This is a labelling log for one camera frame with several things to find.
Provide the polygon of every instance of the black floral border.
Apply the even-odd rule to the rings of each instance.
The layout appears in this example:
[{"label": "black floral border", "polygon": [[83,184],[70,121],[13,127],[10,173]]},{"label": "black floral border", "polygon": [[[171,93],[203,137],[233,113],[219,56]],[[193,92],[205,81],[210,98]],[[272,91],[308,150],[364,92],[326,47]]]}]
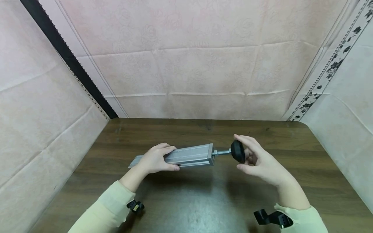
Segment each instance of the black floral border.
[{"label": "black floral border", "polygon": [[300,121],[316,100],[322,95],[326,86],[332,80],[334,74],[337,72],[338,68],[341,66],[345,57],[371,21],[372,17],[373,0],[366,0],[320,75],[308,90],[307,94],[296,106],[292,114],[288,117],[287,121]]}]

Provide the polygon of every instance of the light yellow sleeve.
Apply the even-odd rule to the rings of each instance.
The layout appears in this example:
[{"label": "light yellow sleeve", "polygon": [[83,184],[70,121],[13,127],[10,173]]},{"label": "light yellow sleeve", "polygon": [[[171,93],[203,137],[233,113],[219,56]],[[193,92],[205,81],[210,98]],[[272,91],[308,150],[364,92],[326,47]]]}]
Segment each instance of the light yellow sleeve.
[{"label": "light yellow sleeve", "polygon": [[114,232],[129,213],[127,204],[135,194],[116,181],[75,222],[69,233]]},{"label": "light yellow sleeve", "polygon": [[293,225],[281,229],[281,233],[327,233],[326,226],[321,219],[318,211],[314,207],[306,210],[296,210],[291,208],[282,207],[279,204],[275,205],[275,210],[286,214],[291,220]]}]

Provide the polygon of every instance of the black strap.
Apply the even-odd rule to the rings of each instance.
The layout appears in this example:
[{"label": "black strap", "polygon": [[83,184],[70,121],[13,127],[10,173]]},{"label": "black strap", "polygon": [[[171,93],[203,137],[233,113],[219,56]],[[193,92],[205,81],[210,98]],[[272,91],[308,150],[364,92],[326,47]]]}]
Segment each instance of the black strap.
[{"label": "black strap", "polygon": [[117,118],[118,115],[115,113],[104,96],[101,94],[100,90],[96,87],[94,82],[80,65],[74,54],[71,52],[70,48],[67,46],[57,29],[53,25],[50,18],[44,11],[43,7],[40,5],[39,1],[21,0],[21,3],[38,24],[40,29],[47,36],[48,40],[52,43],[53,47],[57,50],[62,59],[70,67],[71,71],[84,85],[84,88],[87,89],[87,91],[111,119]]},{"label": "black strap", "polygon": [[132,210],[135,214],[138,214],[145,208],[145,206],[140,201],[133,200],[127,204],[127,208]]},{"label": "black strap", "polygon": [[275,211],[267,215],[264,209],[254,212],[254,216],[259,225],[267,225],[270,223],[280,225],[281,228],[286,228],[293,225],[293,221],[286,214]]}]

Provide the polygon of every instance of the dark wood tabletop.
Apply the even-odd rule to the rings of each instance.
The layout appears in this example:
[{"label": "dark wood tabletop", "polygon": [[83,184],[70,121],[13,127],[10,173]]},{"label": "dark wood tabletop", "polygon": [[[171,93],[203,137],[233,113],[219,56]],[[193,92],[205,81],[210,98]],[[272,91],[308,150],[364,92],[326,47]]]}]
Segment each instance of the dark wood tabletop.
[{"label": "dark wood tabletop", "polygon": [[[114,119],[35,224],[32,232],[67,232],[84,211],[127,171],[137,155],[167,142],[177,148],[213,143],[228,149],[233,134],[250,135],[299,181],[329,232],[372,232],[373,215],[325,152],[299,122]],[[189,167],[148,175],[120,232],[279,232],[258,226],[253,212],[274,211],[276,189],[237,170],[229,155],[213,167]]]}]

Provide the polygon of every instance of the black plastic clip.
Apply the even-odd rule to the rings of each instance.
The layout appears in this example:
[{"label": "black plastic clip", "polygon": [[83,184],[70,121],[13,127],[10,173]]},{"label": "black plastic clip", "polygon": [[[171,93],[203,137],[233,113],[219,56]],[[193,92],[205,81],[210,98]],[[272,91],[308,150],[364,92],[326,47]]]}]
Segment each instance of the black plastic clip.
[{"label": "black plastic clip", "polygon": [[133,200],[127,204],[127,208],[132,210],[135,214],[139,214],[145,206],[140,201]]},{"label": "black plastic clip", "polygon": [[275,211],[268,215],[264,209],[261,209],[255,211],[254,216],[259,225],[267,225],[273,223],[279,225],[281,228],[286,228],[293,225],[293,221],[291,220],[291,218],[279,211]]}]

